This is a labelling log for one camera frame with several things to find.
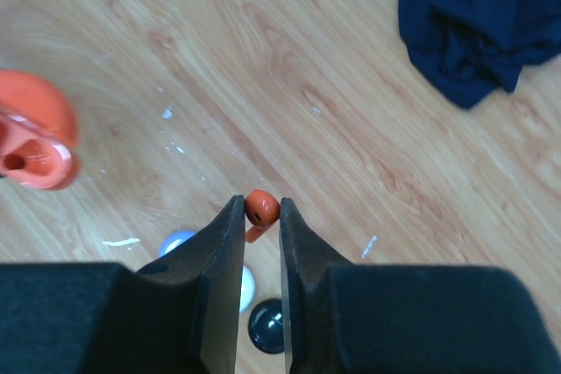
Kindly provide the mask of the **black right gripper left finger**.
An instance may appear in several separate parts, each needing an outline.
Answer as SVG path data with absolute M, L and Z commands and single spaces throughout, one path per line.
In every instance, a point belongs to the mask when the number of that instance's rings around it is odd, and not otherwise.
M 132 271 L 118 263 L 4 264 L 4 373 L 232 373 L 244 199 Z

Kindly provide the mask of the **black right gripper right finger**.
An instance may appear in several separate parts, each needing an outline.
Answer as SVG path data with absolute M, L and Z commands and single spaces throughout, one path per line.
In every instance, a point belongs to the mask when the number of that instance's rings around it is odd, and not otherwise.
M 525 285 L 477 265 L 359 265 L 280 204 L 290 373 L 557 373 Z

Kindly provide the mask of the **white earbud case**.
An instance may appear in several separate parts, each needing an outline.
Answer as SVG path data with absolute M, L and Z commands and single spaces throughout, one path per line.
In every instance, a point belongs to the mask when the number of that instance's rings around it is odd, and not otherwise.
M 252 303 L 256 292 L 255 278 L 247 266 L 242 268 L 239 312 L 243 313 Z

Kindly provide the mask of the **black earbud case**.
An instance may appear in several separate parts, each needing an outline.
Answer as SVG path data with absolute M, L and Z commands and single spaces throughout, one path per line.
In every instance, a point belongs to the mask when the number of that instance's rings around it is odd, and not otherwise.
M 282 303 L 278 298 L 261 301 L 251 312 L 248 335 L 261 352 L 277 355 L 284 351 Z

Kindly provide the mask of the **lavender earbud case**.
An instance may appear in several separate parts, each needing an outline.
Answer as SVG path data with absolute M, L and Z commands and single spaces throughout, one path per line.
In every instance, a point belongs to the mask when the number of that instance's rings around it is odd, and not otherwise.
M 162 242 L 159 248 L 159 258 L 165 256 L 168 252 L 174 250 L 182 243 L 185 243 L 195 234 L 196 232 L 190 229 L 179 229 L 174 231 Z

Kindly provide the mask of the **orange earbud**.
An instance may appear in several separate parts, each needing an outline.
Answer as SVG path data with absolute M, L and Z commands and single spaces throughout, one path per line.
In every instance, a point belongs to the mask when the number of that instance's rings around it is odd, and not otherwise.
M 245 216 L 251 223 L 245 240 L 254 243 L 280 218 L 281 205 L 268 192 L 254 189 L 245 197 Z

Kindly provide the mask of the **orange earbud case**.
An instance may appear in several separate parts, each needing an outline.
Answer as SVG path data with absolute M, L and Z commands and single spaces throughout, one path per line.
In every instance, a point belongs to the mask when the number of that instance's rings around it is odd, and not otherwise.
M 61 190 L 78 174 L 77 145 L 77 116 L 63 92 L 36 74 L 3 68 L 1 177 Z

